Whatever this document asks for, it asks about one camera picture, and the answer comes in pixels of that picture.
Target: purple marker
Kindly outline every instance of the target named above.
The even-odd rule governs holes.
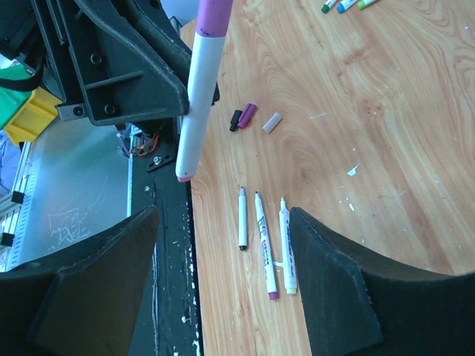
[[[188,182],[196,174],[223,56],[232,0],[200,0],[188,79],[190,108],[183,117],[175,174]]]

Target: wood grain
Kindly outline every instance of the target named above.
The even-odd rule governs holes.
[[[222,97],[192,182],[206,355],[310,355],[300,297],[285,294],[280,268],[281,298],[267,296],[254,191],[277,261],[285,196],[395,260],[475,269],[474,2],[381,0],[326,16],[322,4],[235,0]],[[190,46],[193,32],[183,31]],[[252,124],[230,132],[247,102],[260,108]],[[276,111],[284,119],[267,135]],[[238,250],[241,185],[247,252]]]

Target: yellow object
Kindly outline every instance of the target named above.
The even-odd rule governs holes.
[[[58,116],[55,105],[61,101],[42,88],[35,89],[30,98],[4,126],[8,138],[15,144],[33,142]]]

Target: green cloth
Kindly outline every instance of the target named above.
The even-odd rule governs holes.
[[[3,79],[20,80],[29,77],[30,74],[27,73],[22,65],[15,65],[0,70],[0,78]],[[22,93],[19,91],[0,88],[0,129],[10,121],[30,96],[30,91]]]

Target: pen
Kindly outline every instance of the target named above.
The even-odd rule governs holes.
[[[281,199],[279,211],[281,223],[282,263],[284,265],[284,285],[287,294],[297,293],[297,277],[295,276],[294,254],[290,245],[290,217],[284,198]]]
[[[200,0],[188,78],[189,112],[183,117],[175,174],[188,182],[196,174],[208,125],[232,0]]]
[[[247,216],[246,216],[246,192],[243,187],[239,191],[239,249],[247,248]]]
[[[344,13],[346,10],[348,10],[350,7],[352,7],[358,0],[343,0],[340,4],[338,4],[338,7],[336,10],[339,13]]]
[[[270,249],[266,217],[264,216],[264,209],[258,192],[255,192],[255,212],[258,218],[259,234],[261,235],[261,250],[264,262],[264,272],[266,274],[267,293],[269,293],[270,300],[277,300],[279,298],[279,293],[277,291],[277,284],[275,283],[274,266],[272,264],[272,252]]]
[[[361,0],[358,3],[359,10],[363,10],[364,8],[370,6],[373,2],[377,2],[378,0]]]
[[[333,7],[334,4],[336,4],[338,0],[327,0],[325,5],[321,8],[322,13],[327,13],[330,11],[330,9]]]

